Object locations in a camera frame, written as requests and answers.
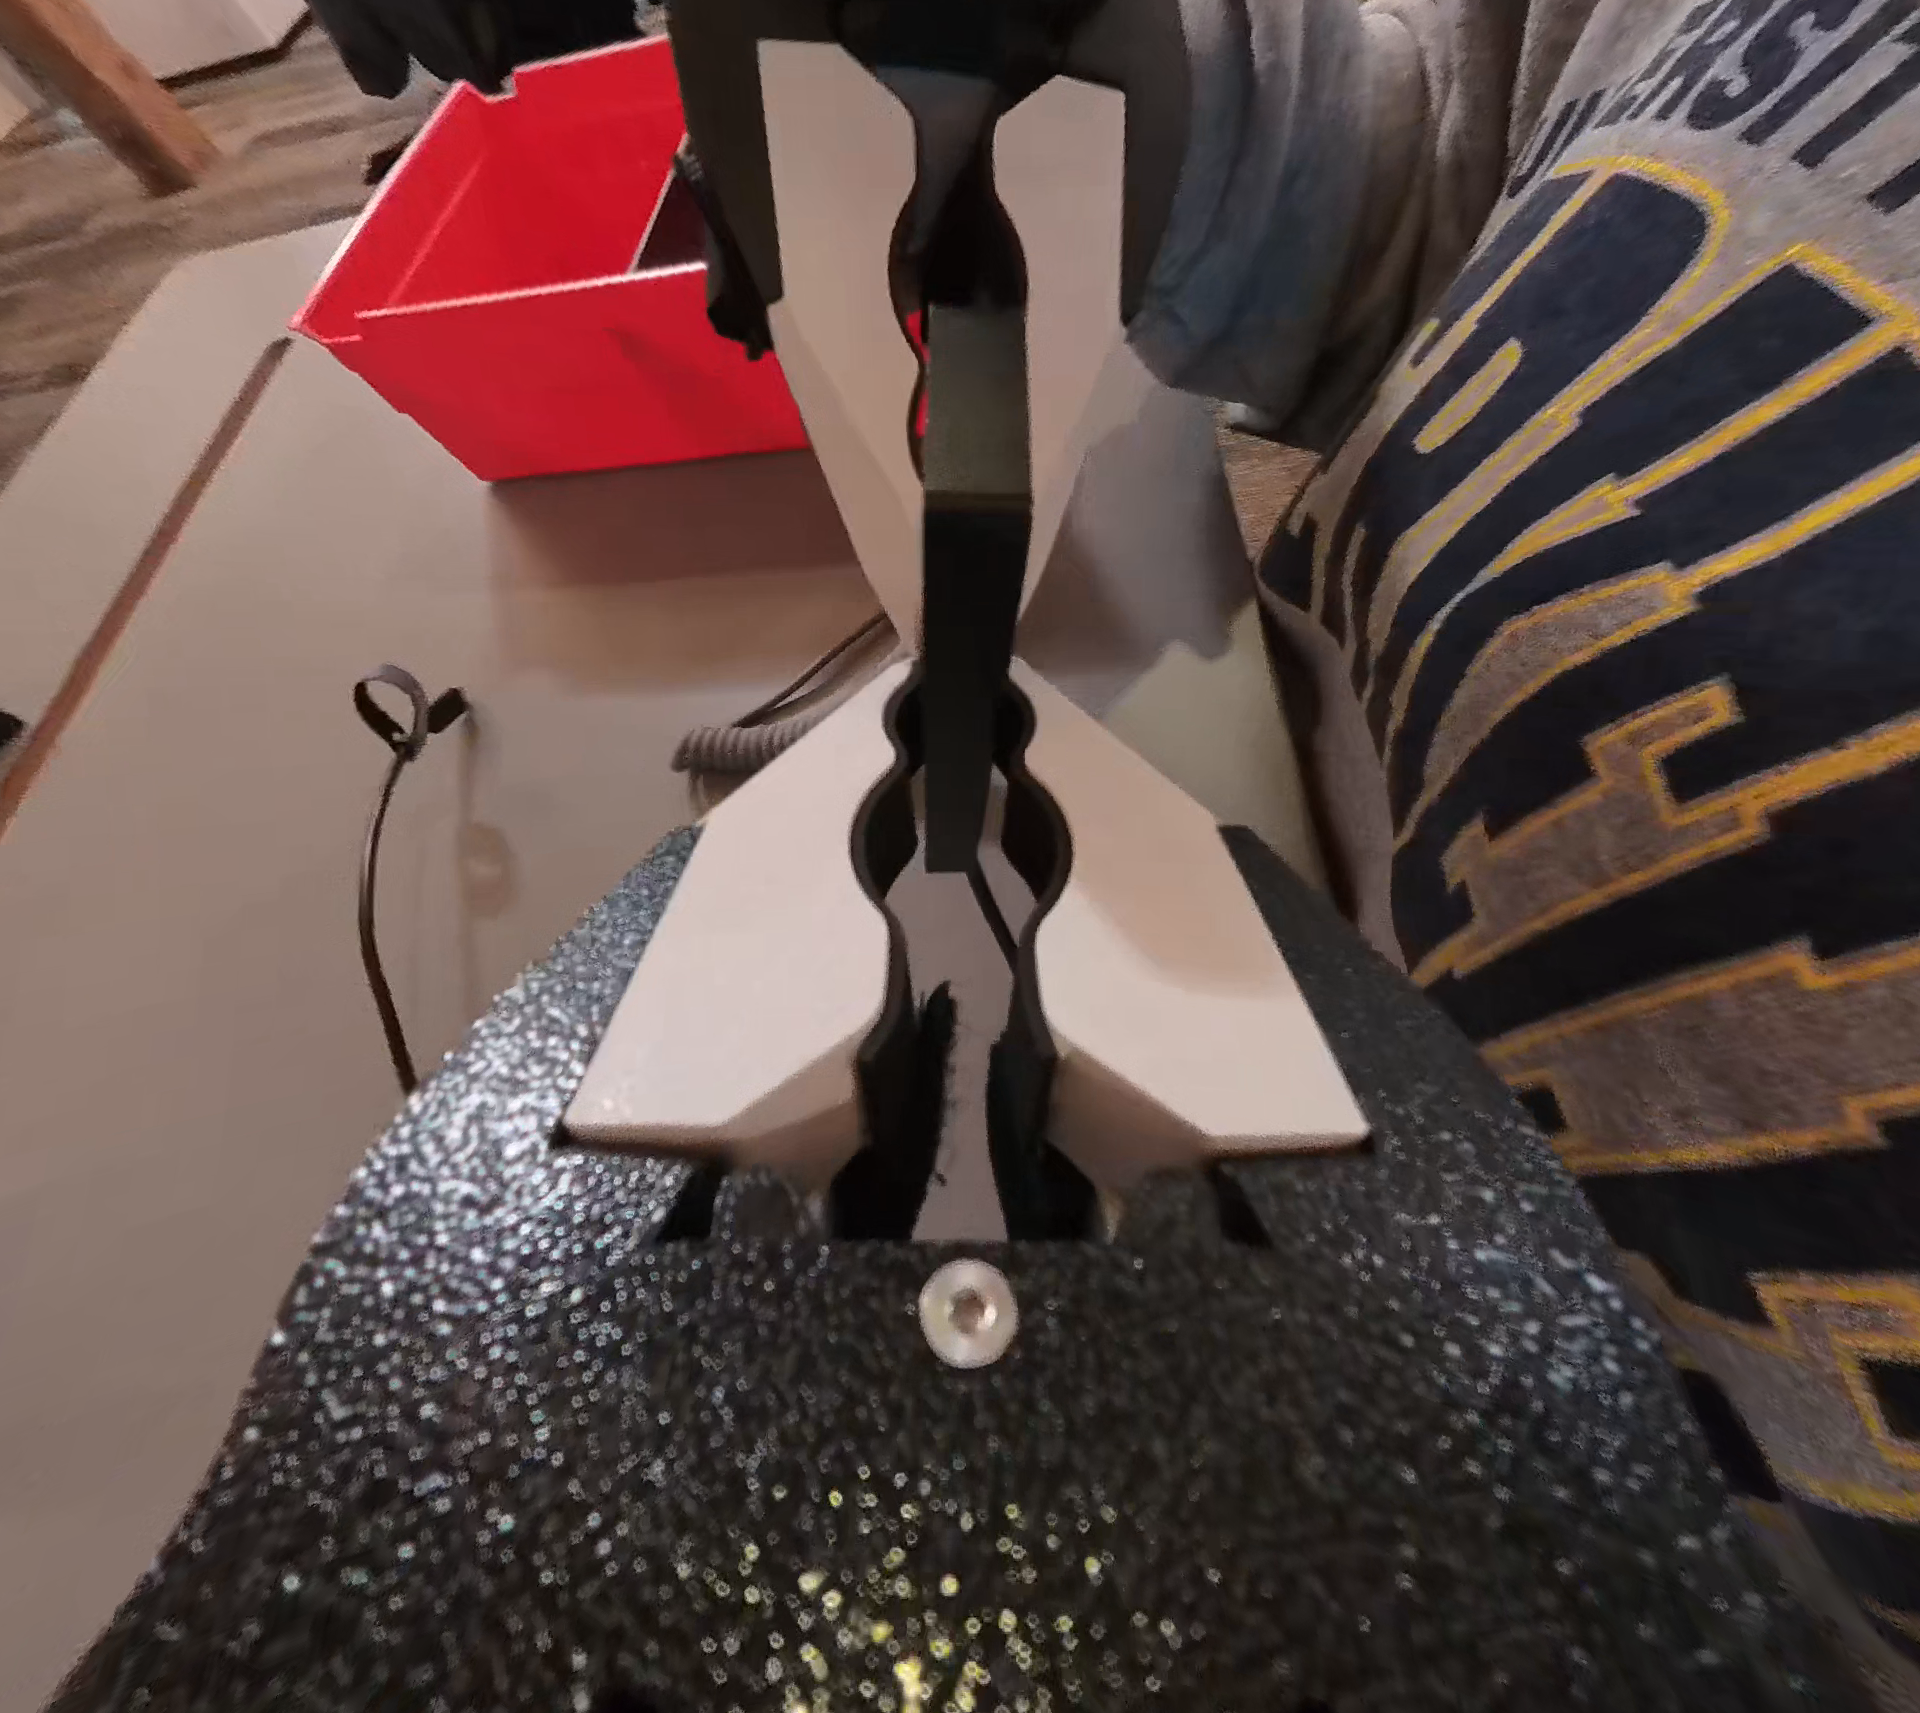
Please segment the red plastic bin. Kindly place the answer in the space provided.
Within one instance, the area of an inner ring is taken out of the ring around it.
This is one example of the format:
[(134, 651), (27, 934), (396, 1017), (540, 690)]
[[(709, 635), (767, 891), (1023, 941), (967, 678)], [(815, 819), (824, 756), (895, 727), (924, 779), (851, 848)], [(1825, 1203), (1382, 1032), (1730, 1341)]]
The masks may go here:
[(663, 36), (452, 87), (291, 331), (483, 483), (805, 449), (776, 356), (708, 319)]

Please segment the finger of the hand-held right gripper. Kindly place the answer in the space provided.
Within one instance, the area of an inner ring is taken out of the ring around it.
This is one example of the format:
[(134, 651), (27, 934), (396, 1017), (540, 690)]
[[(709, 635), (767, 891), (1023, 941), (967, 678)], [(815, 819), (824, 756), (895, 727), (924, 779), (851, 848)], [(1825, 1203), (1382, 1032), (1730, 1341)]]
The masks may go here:
[(1016, 649), (1091, 716), (1144, 693), (1212, 718), (1262, 693), (1259, 620), (1216, 408), (1158, 381), (1122, 324), (1123, 118), (1116, 91), (1053, 80), (993, 132), (1026, 278)]
[(755, 63), (780, 260), (773, 352), (868, 586), (915, 651), (924, 489), (908, 434), (920, 365), (889, 271), (915, 188), (913, 122), (839, 46), (760, 40)]

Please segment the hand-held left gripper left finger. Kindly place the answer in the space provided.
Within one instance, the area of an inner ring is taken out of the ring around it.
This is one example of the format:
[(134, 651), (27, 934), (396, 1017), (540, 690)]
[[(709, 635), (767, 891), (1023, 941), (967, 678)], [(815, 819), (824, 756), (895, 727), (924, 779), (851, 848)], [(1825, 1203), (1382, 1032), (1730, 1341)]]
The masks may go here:
[(918, 749), (897, 663), (706, 814), (566, 1107), (572, 1142), (773, 1172), (834, 1237), (913, 1235), (958, 1028), (889, 907)]

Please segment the wooden post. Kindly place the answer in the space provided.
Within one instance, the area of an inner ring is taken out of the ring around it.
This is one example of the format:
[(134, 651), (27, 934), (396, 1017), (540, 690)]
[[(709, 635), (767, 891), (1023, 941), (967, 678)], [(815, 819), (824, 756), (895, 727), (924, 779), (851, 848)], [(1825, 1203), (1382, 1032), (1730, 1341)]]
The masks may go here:
[(154, 196), (187, 190), (220, 149), (84, 0), (1, 0), (1, 43)]

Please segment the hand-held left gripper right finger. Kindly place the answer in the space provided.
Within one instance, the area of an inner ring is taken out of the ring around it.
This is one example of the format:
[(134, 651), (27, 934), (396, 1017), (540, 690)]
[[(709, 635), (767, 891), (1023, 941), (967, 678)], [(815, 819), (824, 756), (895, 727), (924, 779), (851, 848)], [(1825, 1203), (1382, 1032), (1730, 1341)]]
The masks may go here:
[(985, 1085), (1006, 1235), (1083, 1242), (1156, 1175), (1364, 1149), (1229, 829), (1027, 667), (993, 730), (1027, 899)]

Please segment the person's right forearm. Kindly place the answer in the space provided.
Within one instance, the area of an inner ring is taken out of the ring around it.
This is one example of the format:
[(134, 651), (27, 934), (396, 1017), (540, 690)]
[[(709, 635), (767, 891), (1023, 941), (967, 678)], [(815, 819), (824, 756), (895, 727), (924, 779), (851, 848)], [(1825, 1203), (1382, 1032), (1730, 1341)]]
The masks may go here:
[(1175, 0), (1187, 126), (1128, 339), (1164, 384), (1328, 452), (1405, 331), (1441, 116), (1503, 113), (1524, 29), (1491, 0)]

